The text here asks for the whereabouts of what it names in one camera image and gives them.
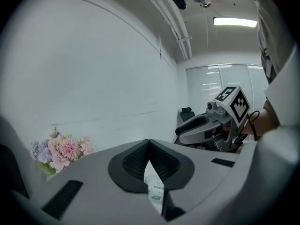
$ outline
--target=flower bouquet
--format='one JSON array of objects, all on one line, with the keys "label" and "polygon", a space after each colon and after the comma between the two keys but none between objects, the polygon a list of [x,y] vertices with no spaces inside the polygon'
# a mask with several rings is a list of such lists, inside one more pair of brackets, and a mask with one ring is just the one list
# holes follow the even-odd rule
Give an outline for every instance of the flower bouquet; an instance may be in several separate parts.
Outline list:
[{"label": "flower bouquet", "polygon": [[50,139],[31,143],[30,155],[40,162],[40,167],[47,175],[54,175],[93,151],[88,137],[74,139],[72,135],[62,135],[54,128]]}]

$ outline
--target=green leaf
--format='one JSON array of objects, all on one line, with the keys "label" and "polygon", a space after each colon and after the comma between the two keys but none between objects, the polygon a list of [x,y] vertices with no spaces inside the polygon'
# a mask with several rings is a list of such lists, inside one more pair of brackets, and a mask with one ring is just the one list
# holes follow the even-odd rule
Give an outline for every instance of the green leaf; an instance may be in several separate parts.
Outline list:
[{"label": "green leaf", "polygon": [[54,175],[56,173],[55,168],[51,167],[49,163],[39,163],[38,165],[47,175]]}]

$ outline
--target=ceiling pipe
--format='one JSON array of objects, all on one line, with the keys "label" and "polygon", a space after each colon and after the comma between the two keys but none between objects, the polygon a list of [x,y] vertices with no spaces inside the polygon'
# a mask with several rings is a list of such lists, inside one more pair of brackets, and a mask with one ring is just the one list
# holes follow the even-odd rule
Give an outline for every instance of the ceiling pipe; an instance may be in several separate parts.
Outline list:
[{"label": "ceiling pipe", "polygon": [[[181,40],[182,36],[181,36],[180,30],[179,30],[176,22],[174,21],[173,16],[168,11],[168,9],[165,6],[165,4],[163,3],[163,1],[162,0],[150,0],[150,1],[157,8],[157,10],[162,14],[162,16],[164,17],[165,21],[170,26],[170,28],[171,28],[171,30],[173,32],[173,35],[176,38],[176,41]],[[187,54],[185,46],[182,44],[182,42],[179,42],[178,44],[180,46],[180,50],[182,52],[184,60],[188,60],[188,54]]]},{"label": "ceiling pipe", "polygon": [[[185,23],[183,21],[183,18],[181,16],[180,11],[178,10],[177,6],[175,5],[175,3],[172,0],[167,0],[167,1],[169,2],[169,4],[170,4],[170,6],[171,6],[171,8],[172,8],[172,10],[173,10],[173,12],[174,12],[177,20],[178,20],[178,22],[180,24],[180,27],[181,27],[181,29],[183,31],[184,37],[185,38],[189,38],[190,36],[188,35],[188,30],[187,30],[186,25],[185,25]],[[188,53],[189,53],[190,59],[192,59],[193,58],[192,46],[191,46],[191,43],[190,43],[189,39],[186,40],[186,41],[187,41]]]}]

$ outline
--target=green label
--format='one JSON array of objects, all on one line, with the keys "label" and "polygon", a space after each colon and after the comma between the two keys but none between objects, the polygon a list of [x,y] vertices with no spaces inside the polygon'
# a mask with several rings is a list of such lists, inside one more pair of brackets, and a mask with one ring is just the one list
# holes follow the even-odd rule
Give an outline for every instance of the green label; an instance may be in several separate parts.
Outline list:
[{"label": "green label", "polygon": [[154,199],[154,200],[160,200],[161,199],[161,197],[159,197],[159,196],[153,196],[151,198]]},{"label": "green label", "polygon": [[157,189],[160,189],[160,190],[164,190],[163,187],[154,186],[154,188],[157,188]]}]

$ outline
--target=ceiling light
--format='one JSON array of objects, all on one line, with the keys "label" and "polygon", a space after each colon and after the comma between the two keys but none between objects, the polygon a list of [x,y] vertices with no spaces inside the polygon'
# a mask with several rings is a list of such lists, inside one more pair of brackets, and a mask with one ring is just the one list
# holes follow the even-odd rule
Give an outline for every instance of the ceiling light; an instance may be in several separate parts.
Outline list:
[{"label": "ceiling light", "polygon": [[214,17],[214,25],[239,25],[255,28],[257,21],[242,18]]}]

